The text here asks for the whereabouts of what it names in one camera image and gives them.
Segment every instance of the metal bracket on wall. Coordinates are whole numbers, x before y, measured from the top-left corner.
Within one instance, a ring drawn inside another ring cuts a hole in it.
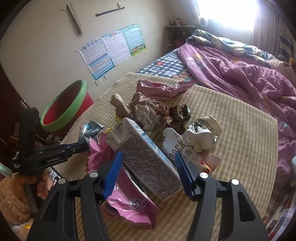
[[[80,25],[80,23],[78,22],[78,18],[77,18],[76,14],[75,14],[75,10],[74,10],[72,4],[71,4],[71,3],[68,3],[68,4],[64,5],[64,6],[61,8],[61,10],[65,10],[65,9],[68,10],[68,12],[69,12],[69,14],[70,14],[70,17],[71,17],[71,19],[72,19],[72,21],[73,21],[73,23],[74,23],[74,25],[75,25],[75,28],[76,28],[78,34],[79,34],[79,35],[82,35],[81,25]]]
[[[105,15],[105,14],[107,14],[107,13],[111,13],[111,12],[115,12],[115,11],[118,11],[118,10],[123,10],[123,9],[125,9],[124,6],[121,6],[121,3],[118,3],[117,5],[118,5],[118,8],[115,8],[115,9],[112,9],[112,10],[109,10],[109,11],[105,11],[105,12],[102,12],[102,13],[97,13],[97,14],[95,15],[95,17],[102,16],[102,15]]]

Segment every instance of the purple comforter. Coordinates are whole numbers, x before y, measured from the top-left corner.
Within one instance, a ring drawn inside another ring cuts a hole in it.
[[[240,99],[277,119],[275,185],[286,185],[294,175],[291,159],[296,155],[296,89],[291,82],[256,61],[217,49],[184,44],[178,51],[197,84]]]

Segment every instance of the bright window light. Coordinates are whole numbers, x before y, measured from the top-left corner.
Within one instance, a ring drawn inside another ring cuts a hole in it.
[[[197,0],[200,18],[224,26],[253,31],[258,11],[257,0]]]

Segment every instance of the beige checkered mat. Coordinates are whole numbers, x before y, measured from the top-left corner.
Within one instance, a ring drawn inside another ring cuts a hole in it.
[[[136,91],[138,79],[164,84],[175,84],[173,79],[145,74],[129,73],[104,93],[77,120],[64,139],[64,143],[73,143],[78,139],[79,128],[88,121],[96,121],[104,126],[115,124],[115,108],[109,104],[112,94],[118,93],[127,103]],[[278,156],[277,121],[262,111],[225,94],[201,86],[193,86],[186,93],[166,102],[170,106],[188,104],[192,117],[212,115],[223,129],[223,134],[212,152],[222,158],[213,177],[229,181],[237,178],[252,198],[261,216],[269,202],[276,175]],[[162,134],[151,135],[159,144]],[[55,167],[68,180],[80,179],[85,175],[86,154],[76,154],[68,162]],[[165,241],[185,240],[195,212],[196,203],[189,200],[181,191],[176,196],[162,202],[148,192],[158,207],[158,222],[154,230],[134,230],[123,218],[114,221],[105,217],[106,226],[112,241]],[[221,215],[221,202],[217,200],[216,217],[212,240],[218,239]],[[85,240],[80,202],[76,202],[76,220],[80,241]]]

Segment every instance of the white wall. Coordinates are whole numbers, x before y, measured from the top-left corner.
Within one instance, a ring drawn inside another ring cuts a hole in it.
[[[120,0],[124,10],[94,17],[117,8],[107,0],[71,0],[83,36],[79,36],[63,0],[32,0],[15,18],[0,42],[0,62],[20,96],[40,113],[68,85],[88,83],[95,100],[128,72],[134,72],[166,51],[163,27],[169,24],[163,0]],[[98,87],[79,52],[93,38],[139,23],[147,50],[116,66]]]
[[[195,19],[190,17],[184,8],[184,0],[165,0],[165,5],[169,17],[172,19],[180,18],[185,25],[195,25]]]

